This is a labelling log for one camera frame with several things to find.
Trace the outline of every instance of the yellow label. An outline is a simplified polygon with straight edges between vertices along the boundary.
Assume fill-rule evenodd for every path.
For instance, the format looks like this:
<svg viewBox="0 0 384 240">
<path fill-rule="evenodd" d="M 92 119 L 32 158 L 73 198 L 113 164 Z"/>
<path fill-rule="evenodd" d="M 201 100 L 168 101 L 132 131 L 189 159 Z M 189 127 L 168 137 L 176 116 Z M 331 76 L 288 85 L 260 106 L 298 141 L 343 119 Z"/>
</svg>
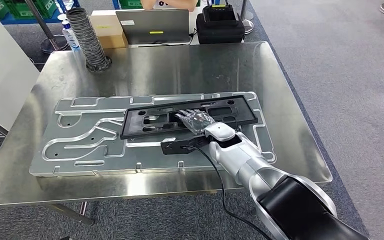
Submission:
<svg viewBox="0 0 384 240">
<path fill-rule="evenodd" d="M 97 29 L 109 29 L 111 28 L 111 25 L 98 25 L 96 26 Z"/>
</svg>

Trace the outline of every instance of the gray carpet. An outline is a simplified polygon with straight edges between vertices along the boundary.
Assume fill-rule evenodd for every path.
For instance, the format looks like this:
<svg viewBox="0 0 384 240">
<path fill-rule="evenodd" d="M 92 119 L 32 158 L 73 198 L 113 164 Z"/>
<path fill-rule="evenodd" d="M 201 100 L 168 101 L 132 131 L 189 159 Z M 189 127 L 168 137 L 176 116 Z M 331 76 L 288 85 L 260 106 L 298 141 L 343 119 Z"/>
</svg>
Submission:
<svg viewBox="0 0 384 240">
<path fill-rule="evenodd" d="M 240 2 L 229 1 L 237 9 L 240 7 Z M 88 10 L 112 7 L 109 1 L 99 2 L 100 6 L 96 6 L 98 4 L 96 2 L 91 2 L 89 5 L 88 1 L 81 3 Z M 253 22 L 255 30 L 245 40 L 268 41 L 259 20 L 255 18 Z M 60 32 L 59 24 L 50 24 L 50 28 L 54 33 Z M 39 51 L 39 43 L 45 36 L 40 32 L 38 25 L 13 25 L 6 26 L 6 29 L 26 54 L 37 63 L 47 59 L 47 56 Z M 35 34 L 26 37 L 30 31 Z M 368 235 L 321 138 L 315 131 L 298 95 L 294 93 L 333 174 L 333 181 L 323 189 L 335 202 L 339 218 Z M 87 208 L 87 215 L 96 220 L 96 224 L 92 227 L 80 225 L 42 206 L 0 208 L 0 239 L 57 240 L 66 236 L 72 236 L 75 240 L 262 239 L 248 226 L 227 216 L 222 210 L 220 197 L 220 194 L 200 194 L 92 202 Z M 68 205 L 77 210 L 80 208 L 79 203 Z M 227 194 L 227 206 L 233 212 L 263 227 L 257 218 L 252 216 L 253 203 L 245 192 Z"/>
<path fill-rule="evenodd" d="M 384 0 L 251 0 L 373 239 L 384 239 Z"/>
</svg>

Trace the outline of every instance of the white bottle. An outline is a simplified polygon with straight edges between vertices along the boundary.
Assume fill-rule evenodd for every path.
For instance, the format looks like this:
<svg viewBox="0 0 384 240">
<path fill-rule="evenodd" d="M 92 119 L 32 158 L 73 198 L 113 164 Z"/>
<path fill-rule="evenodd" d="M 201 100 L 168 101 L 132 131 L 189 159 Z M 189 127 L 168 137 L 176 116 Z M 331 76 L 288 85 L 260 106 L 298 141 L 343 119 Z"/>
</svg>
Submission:
<svg viewBox="0 0 384 240">
<path fill-rule="evenodd" d="M 82 49 L 80 48 L 79 42 L 77 41 L 76 35 L 70 26 L 70 22 L 66 18 L 65 14 L 61 14 L 58 16 L 59 20 L 62 20 L 62 34 L 64 35 L 65 39 L 68 42 L 68 45 L 70 46 L 71 50 L 74 54 L 74 59 L 79 65 L 85 64 L 85 58 L 83 56 Z"/>
</svg>

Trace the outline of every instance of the cardboard box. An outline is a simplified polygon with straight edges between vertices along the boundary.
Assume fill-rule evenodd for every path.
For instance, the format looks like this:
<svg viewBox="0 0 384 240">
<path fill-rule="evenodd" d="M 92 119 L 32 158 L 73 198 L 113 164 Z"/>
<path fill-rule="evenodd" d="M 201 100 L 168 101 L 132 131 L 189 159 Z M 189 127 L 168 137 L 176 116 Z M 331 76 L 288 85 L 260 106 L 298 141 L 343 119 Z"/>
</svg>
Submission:
<svg viewBox="0 0 384 240">
<path fill-rule="evenodd" d="M 96 10 L 92 12 L 89 18 L 102 48 L 122 49 L 129 47 L 115 10 Z"/>
</svg>

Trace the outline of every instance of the stainless steel table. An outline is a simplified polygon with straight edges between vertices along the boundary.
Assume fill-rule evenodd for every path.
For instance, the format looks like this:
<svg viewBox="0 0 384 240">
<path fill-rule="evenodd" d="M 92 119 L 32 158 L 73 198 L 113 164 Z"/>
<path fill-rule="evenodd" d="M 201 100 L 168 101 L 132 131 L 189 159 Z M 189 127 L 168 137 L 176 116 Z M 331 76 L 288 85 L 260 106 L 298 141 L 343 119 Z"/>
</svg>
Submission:
<svg viewBox="0 0 384 240">
<path fill-rule="evenodd" d="M 77 68 L 71 51 L 50 55 L 0 148 L 0 207 L 41 204 L 79 222 L 91 220 L 61 203 L 215 193 L 215 172 L 136 173 L 80 177 L 29 174 L 57 101 L 74 97 L 256 92 L 277 155 L 275 166 L 318 184 L 332 175 L 267 42 L 155 46 L 107 52 L 101 74 Z M 224 185 L 237 190 L 226 172 Z"/>
</svg>

